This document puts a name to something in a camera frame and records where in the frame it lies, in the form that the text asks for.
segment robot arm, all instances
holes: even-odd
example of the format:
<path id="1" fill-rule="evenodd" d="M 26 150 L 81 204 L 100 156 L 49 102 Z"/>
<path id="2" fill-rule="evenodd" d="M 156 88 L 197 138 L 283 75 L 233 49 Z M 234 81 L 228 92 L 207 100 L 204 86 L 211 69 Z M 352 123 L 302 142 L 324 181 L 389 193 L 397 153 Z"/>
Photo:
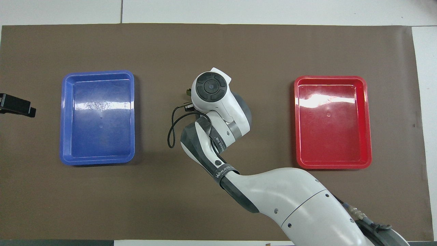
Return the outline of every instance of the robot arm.
<path id="1" fill-rule="evenodd" d="M 230 81 L 216 68 L 196 78 L 191 99 L 194 108 L 207 117 L 184 128 L 181 145 L 236 202 L 273 219 L 297 246 L 408 245 L 391 229 L 389 235 L 376 235 L 389 239 L 364 235 L 364 225 L 357 225 L 336 198 L 304 170 L 281 168 L 243 176 L 226 163 L 219 154 L 250 130 L 252 119 L 246 103 L 230 91 Z"/>

